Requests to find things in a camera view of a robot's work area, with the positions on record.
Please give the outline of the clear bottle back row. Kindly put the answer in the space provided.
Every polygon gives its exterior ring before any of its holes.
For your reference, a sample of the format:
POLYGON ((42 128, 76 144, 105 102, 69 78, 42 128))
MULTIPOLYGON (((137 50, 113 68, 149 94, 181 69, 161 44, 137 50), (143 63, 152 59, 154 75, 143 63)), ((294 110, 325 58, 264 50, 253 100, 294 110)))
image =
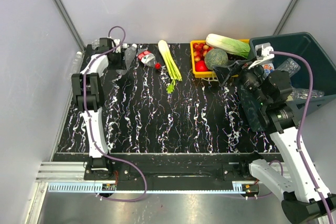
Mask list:
POLYGON ((91 43, 91 46, 92 46, 92 49, 93 50, 96 50, 97 48, 99 48, 100 46, 100 40, 94 40, 92 43, 91 43))

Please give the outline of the clear crushed bottle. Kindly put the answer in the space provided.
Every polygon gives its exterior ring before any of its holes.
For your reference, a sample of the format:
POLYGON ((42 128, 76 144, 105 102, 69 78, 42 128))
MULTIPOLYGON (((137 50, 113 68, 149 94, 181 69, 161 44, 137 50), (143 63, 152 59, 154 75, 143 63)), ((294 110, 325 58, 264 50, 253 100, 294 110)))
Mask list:
POLYGON ((136 49, 137 49, 137 44, 132 44, 130 47, 128 47, 125 51, 124 51, 124 56, 125 56, 125 66, 126 66, 126 69, 125 70, 116 70, 116 73, 117 74, 120 74, 120 75, 125 75, 131 64, 132 64, 132 61, 135 59, 136 57, 136 49))

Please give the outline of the clear bottle blue red label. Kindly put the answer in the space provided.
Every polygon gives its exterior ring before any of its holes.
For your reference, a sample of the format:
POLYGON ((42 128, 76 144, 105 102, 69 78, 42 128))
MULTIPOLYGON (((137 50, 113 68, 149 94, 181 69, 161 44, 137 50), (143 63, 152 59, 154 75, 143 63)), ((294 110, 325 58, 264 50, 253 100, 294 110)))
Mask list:
POLYGON ((262 65, 264 69, 264 76, 267 77, 270 73, 272 73, 275 68, 272 62, 267 62, 262 65))

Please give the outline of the red label crushed bottle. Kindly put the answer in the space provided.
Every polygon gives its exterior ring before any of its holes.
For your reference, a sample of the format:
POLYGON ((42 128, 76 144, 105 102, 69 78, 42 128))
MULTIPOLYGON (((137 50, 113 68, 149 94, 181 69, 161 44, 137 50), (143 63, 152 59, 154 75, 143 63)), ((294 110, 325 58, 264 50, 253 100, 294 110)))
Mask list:
POLYGON ((143 50, 140 51, 137 54, 137 58, 145 65, 148 67, 152 67, 156 70, 161 69, 161 64, 157 62, 156 57, 153 53, 151 53, 148 50, 143 50))

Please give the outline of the clear ribbed bottle white cap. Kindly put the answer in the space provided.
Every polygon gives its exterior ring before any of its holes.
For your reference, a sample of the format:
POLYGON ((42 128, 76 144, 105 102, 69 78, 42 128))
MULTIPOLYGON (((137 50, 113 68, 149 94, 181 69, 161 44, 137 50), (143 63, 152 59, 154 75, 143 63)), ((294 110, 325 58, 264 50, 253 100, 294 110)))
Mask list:
POLYGON ((301 69, 300 65, 292 58, 286 59, 276 70, 285 71, 289 73, 289 77, 294 76, 301 69))

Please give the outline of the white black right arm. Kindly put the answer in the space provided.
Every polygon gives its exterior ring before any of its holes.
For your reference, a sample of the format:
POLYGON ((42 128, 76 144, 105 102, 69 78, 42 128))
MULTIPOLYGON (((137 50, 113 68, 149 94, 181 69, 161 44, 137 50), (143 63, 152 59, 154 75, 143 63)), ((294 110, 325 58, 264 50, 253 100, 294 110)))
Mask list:
POLYGON ((237 75, 237 83, 259 102, 258 120, 279 149, 291 179, 276 172, 259 154, 251 154, 241 163, 240 176, 262 182, 279 199, 291 223, 322 216, 328 216, 332 223, 335 194, 318 175, 299 132, 302 123, 287 105, 287 97, 292 92, 289 73, 275 70, 263 78, 263 67, 247 60, 215 66, 214 71, 220 84, 237 75))

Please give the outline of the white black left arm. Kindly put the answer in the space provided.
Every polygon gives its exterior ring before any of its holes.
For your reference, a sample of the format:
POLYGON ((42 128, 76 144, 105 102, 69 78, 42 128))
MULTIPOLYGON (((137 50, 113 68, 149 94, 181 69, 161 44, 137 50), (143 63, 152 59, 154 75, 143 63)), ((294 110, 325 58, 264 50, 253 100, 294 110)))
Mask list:
POLYGON ((86 174, 101 179, 112 177, 114 167, 112 160, 107 157, 109 151, 103 132, 104 94, 100 77, 109 65, 124 67, 122 44, 120 39, 100 38, 97 52, 90 57, 87 66, 71 76, 73 102, 83 117, 89 140, 86 174))

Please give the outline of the dark green plastic bin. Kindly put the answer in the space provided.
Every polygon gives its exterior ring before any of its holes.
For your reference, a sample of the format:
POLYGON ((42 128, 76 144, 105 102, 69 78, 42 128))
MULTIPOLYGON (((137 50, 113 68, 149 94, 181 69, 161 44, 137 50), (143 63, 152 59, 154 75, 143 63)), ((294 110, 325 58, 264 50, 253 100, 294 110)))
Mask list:
MULTIPOLYGON (((335 83, 331 82, 335 79, 335 64, 310 33, 300 32, 252 38, 249 40, 248 59, 252 59, 256 55, 256 45, 265 43, 270 43, 275 51, 301 56, 310 65, 313 74, 313 89, 324 92, 324 96, 310 99, 307 115, 314 113, 335 99, 335 83)), ((262 132, 264 129, 257 117, 260 104, 241 84, 237 86, 237 91, 249 128, 253 132, 262 132)))

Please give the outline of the green netted melon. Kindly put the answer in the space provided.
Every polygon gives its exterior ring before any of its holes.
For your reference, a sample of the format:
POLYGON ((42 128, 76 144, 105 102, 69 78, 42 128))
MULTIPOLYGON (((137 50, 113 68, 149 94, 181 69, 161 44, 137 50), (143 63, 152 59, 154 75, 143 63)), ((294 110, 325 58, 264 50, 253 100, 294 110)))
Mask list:
POLYGON ((226 66, 228 64, 228 54, 219 48, 210 50, 205 58, 205 65, 209 70, 213 70, 216 66, 226 66))

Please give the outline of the yellow plastic tray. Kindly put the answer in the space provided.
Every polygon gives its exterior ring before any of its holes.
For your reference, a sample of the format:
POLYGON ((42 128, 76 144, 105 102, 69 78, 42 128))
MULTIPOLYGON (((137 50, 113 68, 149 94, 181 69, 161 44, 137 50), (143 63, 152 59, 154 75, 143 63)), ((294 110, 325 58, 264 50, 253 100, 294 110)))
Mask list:
MULTIPOLYGON (((240 41, 249 43, 248 39, 241 39, 240 41)), ((190 48, 191 48, 191 62, 192 62, 192 70, 193 70, 193 74, 196 78, 215 78, 216 74, 213 70, 209 70, 207 72, 196 72, 195 71, 195 64, 197 63, 194 60, 194 56, 193 56, 193 43, 205 43, 205 40, 193 40, 190 42, 190 48)))

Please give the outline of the red apple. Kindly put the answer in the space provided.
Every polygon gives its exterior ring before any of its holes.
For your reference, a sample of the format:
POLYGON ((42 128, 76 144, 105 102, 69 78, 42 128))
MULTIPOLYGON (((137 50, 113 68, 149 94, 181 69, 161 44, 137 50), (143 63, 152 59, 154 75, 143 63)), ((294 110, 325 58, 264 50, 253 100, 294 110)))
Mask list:
POLYGON ((200 60, 195 64, 195 71, 196 72, 207 72, 207 71, 209 71, 209 69, 207 68, 204 60, 200 60))

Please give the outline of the napa cabbage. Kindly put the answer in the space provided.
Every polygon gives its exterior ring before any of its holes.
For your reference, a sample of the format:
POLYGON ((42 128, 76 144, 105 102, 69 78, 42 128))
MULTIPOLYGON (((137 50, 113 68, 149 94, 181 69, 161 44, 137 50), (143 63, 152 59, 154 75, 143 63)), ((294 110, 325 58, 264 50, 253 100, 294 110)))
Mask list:
POLYGON ((217 34, 207 35, 205 42, 208 46, 222 49, 231 55, 243 58, 248 58, 250 52, 248 43, 217 34))

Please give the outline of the celery stalk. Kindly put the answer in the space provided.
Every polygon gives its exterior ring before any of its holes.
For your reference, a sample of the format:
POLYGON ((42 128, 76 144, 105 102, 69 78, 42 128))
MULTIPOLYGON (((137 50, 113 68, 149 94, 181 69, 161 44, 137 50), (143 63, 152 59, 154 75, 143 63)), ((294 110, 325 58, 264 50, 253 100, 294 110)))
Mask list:
POLYGON ((167 86, 166 91, 171 94, 175 90, 176 82, 182 81, 182 75, 171 55, 169 46, 165 40, 158 42, 159 52, 165 62, 168 74, 171 78, 171 83, 167 86))

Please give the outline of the aluminium frame post left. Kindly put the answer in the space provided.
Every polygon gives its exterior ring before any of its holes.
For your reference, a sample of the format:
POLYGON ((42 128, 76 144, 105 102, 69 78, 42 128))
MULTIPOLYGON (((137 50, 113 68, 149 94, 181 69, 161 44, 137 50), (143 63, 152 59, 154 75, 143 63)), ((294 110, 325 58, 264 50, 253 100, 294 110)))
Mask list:
POLYGON ((65 22, 70 34, 72 35, 76 45, 78 46, 78 48, 81 51, 84 51, 86 46, 81 38, 81 36, 79 35, 79 32, 77 31, 69 13, 66 10, 66 7, 63 3, 62 0, 52 0, 54 5, 56 6, 57 10, 59 11, 63 21, 65 22))

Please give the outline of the aluminium front rail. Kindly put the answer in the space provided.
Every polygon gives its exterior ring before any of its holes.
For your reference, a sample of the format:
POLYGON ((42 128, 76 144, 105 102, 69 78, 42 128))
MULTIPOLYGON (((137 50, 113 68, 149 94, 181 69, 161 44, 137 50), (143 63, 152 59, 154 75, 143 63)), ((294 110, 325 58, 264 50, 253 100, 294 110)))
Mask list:
POLYGON ((121 164, 112 176, 86 174, 81 162, 42 163, 36 181, 47 183, 49 192, 93 194, 254 194, 261 182, 234 177, 231 168, 197 174, 160 174, 145 170, 143 175, 121 164))

